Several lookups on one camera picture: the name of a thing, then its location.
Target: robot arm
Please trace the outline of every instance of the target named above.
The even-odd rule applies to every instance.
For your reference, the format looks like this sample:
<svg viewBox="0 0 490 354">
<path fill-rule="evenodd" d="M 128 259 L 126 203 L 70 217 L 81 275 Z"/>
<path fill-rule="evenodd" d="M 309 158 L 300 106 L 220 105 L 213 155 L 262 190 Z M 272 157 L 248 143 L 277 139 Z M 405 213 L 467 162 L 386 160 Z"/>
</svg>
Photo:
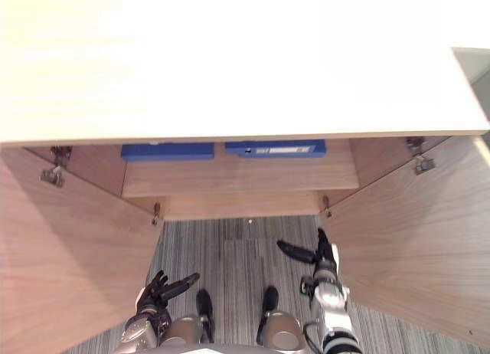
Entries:
<svg viewBox="0 0 490 354">
<path fill-rule="evenodd" d="M 315 317 L 322 351 L 306 341 L 313 352 L 324 354 L 362 353 L 347 312 L 349 289 L 338 279 L 338 249 L 330 244 L 323 229 L 318 229 L 318 248 L 315 252 L 278 241 L 277 245 L 288 257 L 314 264 L 313 276 L 301 279 L 300 293 L 309 297 L 310 310 Z"/>
<path fill-rule="evenodd" d="M 136 314 L 126 322 L 114 354 L 133 354 L 157 348 L 172 324 L 167 311 L 168 301 L 184 293 L 198 279 L 199 274 L 192 274 L 167 284 L 168 278 L 160 270 L 136 298 Z"/>
</svg>

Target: open cabinet door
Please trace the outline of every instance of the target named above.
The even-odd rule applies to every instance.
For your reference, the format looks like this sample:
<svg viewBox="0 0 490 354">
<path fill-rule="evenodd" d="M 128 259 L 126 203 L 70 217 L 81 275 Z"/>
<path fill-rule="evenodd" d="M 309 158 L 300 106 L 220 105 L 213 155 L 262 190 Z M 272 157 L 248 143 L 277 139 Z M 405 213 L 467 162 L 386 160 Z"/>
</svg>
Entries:
<svg viewBox="0 0 490 354">
<path fill-rule="evenodd" d="M 490 155 L 480 137 L 426 153 L 436 168 L 393 171 L 325 219 L 353 299 L 490 348 Z"/>
<path fill-rule="evenodd" d="M 25 149 L 0 156 L 0 352 L 60 352 L 134 314 L 160 226 Z"/>
</svg>

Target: wooden cabinet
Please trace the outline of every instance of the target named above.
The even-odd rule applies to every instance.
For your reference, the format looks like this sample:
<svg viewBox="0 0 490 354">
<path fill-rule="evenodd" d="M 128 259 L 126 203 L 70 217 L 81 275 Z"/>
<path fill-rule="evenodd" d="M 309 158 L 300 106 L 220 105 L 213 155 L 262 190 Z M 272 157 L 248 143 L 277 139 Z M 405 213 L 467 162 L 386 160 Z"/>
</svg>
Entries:
<svg viewBox="0 0 490 354">
<path fill-rule="evenodd" d="M 41 169 L 51 165 L 40 157 L 47 156 L 45 151 L 3 149 L 4 351 L 62 350 L 130 316 L 162 226 L 151 226 L 154 202 L 162 204 L 162 219 L 320 214 L 340 247 L 342 273 L 353 299 L 490 347 L 490 154 L 485 143 L 481 137 L 431 138 L 433 148 L 426 156 L 434 159 L 436 168 L 416 175 L 403 139 L 355 141 L 348 146 L 348 156 L 341 151 L 335 155 L 337 144 L 333 146 L 333 159 L 348 160 L 338 168 L 344 174 L 339 188 L 347 189 L 335 189 L 329 174 L 284 188 L 286 160 L 277 160 L 284 173 L 271 188 L 248 189 L 249 180 L 260 182 L 256 177 L 267 171 L 267 166 L 254 169 L 250 164 L 269 160 L 255 159 L 241 167 L 234 163 L 235 172 L 227 173 L 226 161 L 218 159 L 224 161 L 218 168 L 228 174 L 223 178 L 212 174 L 212 164 L 194 162 L 202 176 L 195 180 L 196 193 L 185 182 L 182 188 L 175 188 L 177 181 L 164 184 L 172 174 L 178 177 L 180 162 L 168 164 L 165 171 L 173 171 L 168 176 L 153 178 L 160 163 L 144 164 L 137 170 L 147 171 L 152 180 L 140 183 L 139 192 L 147 192 L 152 184 L 156 189 L 144 198 L 124 198 L 126 182 L 136 179 L 128 177 L 126 164 L 122 196 L 104 189 L 106 175 L 93 177 L 104 169 L 109 170 L 106 174 L 112 168 L 118 172 L 111 146 L 75 147 L 63 188 L 38 179 Z M 342 143 L 338 141 L 338 149 L 346 149 Z M 77 153 L 88 159 L 82 155 L 86 151 L 98 155 L 80 166 Z M 97 161 L 97 156 L 105 157 Z M 294 169 L 298 164 L 290 161 Z M 199 166 L 208 167 L 209 174 Z M 315 166 L 336 169 L 325 159 Z M 299 176 L 291 174 L 293 179 Z M 213 176 L 217 188 L 209 187 Z M 269 180 L 263 176 L 266 186 Z M 315 188 L 317 181 L 332 189 Z M 225 185 L 233 188 L 225 192 L 220 188 Z M 333 199 L 339 192 L 346 198 L 332 202 L 332 216 L 326 218 L 323 198 Z M 33 333 L 26 337 L 26 330 Z"/>
<path fill-rule="evenodd" d="M 129 316 L 156 202 L 167 220 L 328 206 L 356 300 L 490 347 L 490 160 L 464 137 L 489 129 L 466 79 L 490 57 L 474 3 L 0 0 L 4 352 L 59 351 Z M 405 136 L 427 136 L 435 169 L 414 174 Z M 245 139 L 329 151 L 224 153 Z M 119 157 L 159 142 L 215 142 L 216 159 Z M 54 145 L 74 146 L 63 188 L 39 181 Z"/>
<path fill-rule="evenodd" d="M 4 353 L 59 352 L 134 313 L 161 223 L 25 149 L 0 158 L 0 258 Z"/>
</svg>

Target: desk top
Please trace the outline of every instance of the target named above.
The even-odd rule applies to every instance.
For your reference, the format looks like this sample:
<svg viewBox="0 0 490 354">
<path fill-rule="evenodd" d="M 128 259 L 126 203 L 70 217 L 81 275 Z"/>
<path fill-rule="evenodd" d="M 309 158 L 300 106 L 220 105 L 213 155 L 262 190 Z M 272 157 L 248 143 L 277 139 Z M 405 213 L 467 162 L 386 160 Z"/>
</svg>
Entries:
<svg viewBox="0 0 490 354">
<path fill-rule="evenodd" d="M 484 1 L 0 0 L 0 143 L 483 133 Z"/>
</svg>

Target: gray striped carpet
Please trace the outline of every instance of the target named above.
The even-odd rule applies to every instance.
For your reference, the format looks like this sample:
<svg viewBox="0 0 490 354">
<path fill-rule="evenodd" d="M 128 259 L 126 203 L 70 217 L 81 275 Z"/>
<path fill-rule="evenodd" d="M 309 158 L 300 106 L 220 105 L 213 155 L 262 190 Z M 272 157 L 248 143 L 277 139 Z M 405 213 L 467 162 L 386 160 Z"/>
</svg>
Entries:
<svg viewBox="0 0 490 354">
<path fill-rule="evenodd" d="M 201 279 L 170 302 L 172 317 L 195 313 L 195 295 L 206 287 L 214 304 L 216 342 L 254 344 L 262 293 L 269 284 L 279 291 L 281 310 L 301 322 L 311 319 L 308 300 L 299 295 L 299 280 L 311 273 L 310 267 L 282 255 L 276 240 L 314 249 L 317 223 L 313 216 L 167 222 L 149 276 L 163 269 L 173 281 L 199 272 Z M 354 302 L 350 311 L 366 354 L 490 354 Z M 111 353 L 122 331 L 123 323 L 65 353 Z"/>
</svg>

